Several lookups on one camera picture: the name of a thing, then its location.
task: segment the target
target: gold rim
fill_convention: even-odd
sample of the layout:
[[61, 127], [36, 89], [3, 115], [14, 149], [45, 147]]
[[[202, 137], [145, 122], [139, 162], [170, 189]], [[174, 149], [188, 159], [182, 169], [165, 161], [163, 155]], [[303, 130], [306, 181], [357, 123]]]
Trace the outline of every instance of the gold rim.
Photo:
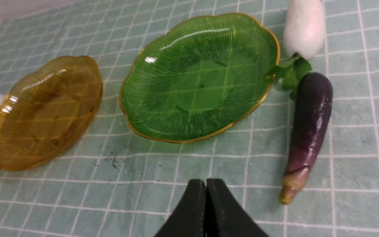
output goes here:
[[[245, 14], [245, 13], [239, 13], [239, 12], [233, 12], [233, 13], [226, 13], [226, 14], [222, 14], [222, 15], [201, 15], [201, 16], [196, 16], [196, 17], [193, 17], [193, 18], [189, 18], [179, 24], [177, 24], [176, 26], [174, 26], [172, 29], [170, 29], [169, 32], [173, 31], [175, 28], [177, 28], [178, 26], [180, 26], [181, 24], [189, 21], [189, 20], [193, 20], [193, 19], [196, 19], [196, 18], [205, 18], [205, 17], [218, 17], [218, 16], [223, 16], [223, 15], [244, 15], [244, 16], [247, 16], [249, 18], [251, 18], [252, 20], [254, 20], [260, 28], [262, 28], [263, 30], [267, 31], [269, 34], [271, 34], [271, 36], [274, 38], [275, 42], [276, 42], [276, 45], [277, 45], [277, 58], [276, 58], [276, 65], [279, 64], [280, 62], [280, 45], [279, 45], [279, 41], [276, 37], [276, 35], [271, 31], [269, 30], [268, 28], [265, 28], [261, 25], [260, 22], [258, 22], [257, 19], [253, 18], [252, 16], [248, 15], [248, 14]], [[127, 77], [125, 77], [124, 81], [122, 82], [121, 84], [121, 88], [119, 90], [119, 106], [121, 107], [121, 110], [122, 112], [124, 113], [125, 115], [125, 120], [127, 121], [127, 124], [128, 126], [131, 128], [131, 130], [133, 132], [135, 132], [138, 136], [140, 137], [143, 137], [143, 138], [146, 138], [146, 139], [149, 139], [149, 140], [152, 140], [152, 141], [160, 141], [160, 142], [167, 142], [167, 143], [173, 143], [173, 144], [189, 144], [189, 143], [193, 143], [193, 142], [196, 142], [196, 141], [201, 141], [201, 140], [205, 140], [207, 138], [211, 138], [215, 135], [218, 135], [222, 132], [224, 132], [225, 130], [229, 129], [230, 127], [232, 127], [233, 125], [235, 125], [235, 123], [243, 120], [244, 118], [246, 118], [249, 114], [251, 114], [264, 100], [265, 98], [268, 96], [271, 88], [273, 87], [273, 84], [274, 84], [274, 80], [275, 80], [275, 77], [272, 79], [272, 82], [270, 83], [269, 87], [267, 88], [267, 91], [264, 93], [264, 96], [258, 100], [257, 104], [255, 104], [250, 110], [248, 110], [245, 114], [243, 114], [240, 118], [238, 118], [237, 120], [233, 121], [232, 123], [229, 123], [226, 127], [220, 129], [220, 130], [217, 130], [213, 133], [210, 133], [209, 135], [206, 135], [206, 136], [203, 136], [201, 138], [195, 138], [195, 139], [191, 139], [191, 140], [183, 140], [183, 141], [176, 141], [176, 140], [169, 140], [169, 139], [162, 139], [162, 138], [152, 138], [152, 137], [149, 137], [149, 136], [146, 136], [144, 134], [142, 134], [141, 132], [137, 131], [133, 126], [132, 124], [130, 123], [129, 119], [128, 119], [128, 114], [127, 112], [125, 112], [125, 109], [123, 108], [122, 106], [122, 103], [121, 103], [121, 95], [122, 95], [122, 88], [124, 87], [124, 84], [125, 82], [127, 81], [128, 77], [131, 75], [131, 73], [133, 72], [134, 70], [134, 65], [137, 61], [137, 59], [140, 57], [140, 55], [144, 52], [145, 48], [147, 48], [148, 46], [150, 46], [152, 43], [154, 43], [155, 41], [161, 39], [162, 37], [164, 36], [160, 36], [159, 38], [157, 39], [154, 39], [152, 42], [150, 42], [146, 47], [144, 47], [140, 52], [139, 54], [137, 55], [137, 57], [135, 58], [134, 62], [132, 63], [132, 66], [131, 66], [131, 70], [130, 70], [130, 73], [127, 75]]]

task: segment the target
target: green leaf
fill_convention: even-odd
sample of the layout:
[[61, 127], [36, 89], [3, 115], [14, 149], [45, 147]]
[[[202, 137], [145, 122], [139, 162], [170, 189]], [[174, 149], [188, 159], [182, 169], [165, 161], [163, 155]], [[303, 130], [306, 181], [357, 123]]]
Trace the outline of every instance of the green leaf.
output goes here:
[[293, 91], [293, 92], [291, 92], [290, 94], [289, 94], [289, 98], [291, 99], [291, 100], [293, 100], [293, 101], [295, 101], [296, 100], [296, 96], [297, 96], [297, 92], [296, 91]]
[[296, 91], [299, 82], [305, 75], [312, 71], [311, 64], [299, 54], [295, 54], [287, 61], [280, 63], [279, 65], [272, 66], [266, 73], [266, 77], [274, 78], [275, 84], [282, 79], [282, 89], [290, 91], [290, 99], [296, 100]]
[[298, 78], [298, 83], [302, 80], [302, 78], [304, 78], [306, 74], [310, 73], [313, 70], [311, 64], [302, 57], [296, 60], [293, 65], [296, 71], [296, 77]]
[[283, 90], [296, 90], [298, 87], [298, 80], [296, 79], [295, 70], [293, 67], [290, 67], [285, 74], [285, 77], [282, 80], [282, 89]]
[[299, 55], [294, 56], [294, 57], [290, 58], [289, 60], [287, 60], [287, 61], [285, 61], [283, 63], [280, 63], [279, 66], [282, 67], [282, 68], [288, 68], [288, 67], [292, 66], [293, 63], [295, 63], [300, 58], [301, 58], [301, 56], [299, 56]]

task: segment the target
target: purple eggplant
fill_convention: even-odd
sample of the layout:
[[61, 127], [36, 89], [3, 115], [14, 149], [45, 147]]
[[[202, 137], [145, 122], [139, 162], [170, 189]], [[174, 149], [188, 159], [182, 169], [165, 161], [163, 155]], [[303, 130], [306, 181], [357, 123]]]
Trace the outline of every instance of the purple eggplant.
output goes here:
[[280, 202], [287, 205], [308, 181], [320, 153], [333, 103], [333, 87], [324, 75], [311, 72], [299, 82], [289, 158]]

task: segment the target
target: amber plate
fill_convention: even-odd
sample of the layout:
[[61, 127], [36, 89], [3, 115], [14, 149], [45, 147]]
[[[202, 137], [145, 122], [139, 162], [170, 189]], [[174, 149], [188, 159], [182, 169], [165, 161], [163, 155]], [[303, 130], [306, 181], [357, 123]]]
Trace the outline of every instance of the amber plate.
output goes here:
[[93, 120], [102, 90], [87, 56], [56, 58], [21, 79], [0, 106], [0, 169], [28, 170], [67, 150]]
[[120, 90], [131, 129], [190, 143], [230, 128], [265, 99], [278, 64], [276, 36], [242, 13], [199, 16], [150, 43]]

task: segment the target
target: green glass plate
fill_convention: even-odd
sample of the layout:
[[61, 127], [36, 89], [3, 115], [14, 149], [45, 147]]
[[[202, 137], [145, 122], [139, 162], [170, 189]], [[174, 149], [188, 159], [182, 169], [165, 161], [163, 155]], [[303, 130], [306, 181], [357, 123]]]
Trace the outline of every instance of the green glass plate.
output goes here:
[[151, 42], [120, 89], [131, 129], [155, 141], [189, 143], [250, 114], [274, 80], [276, 36], [241, 13], [200, 16]]

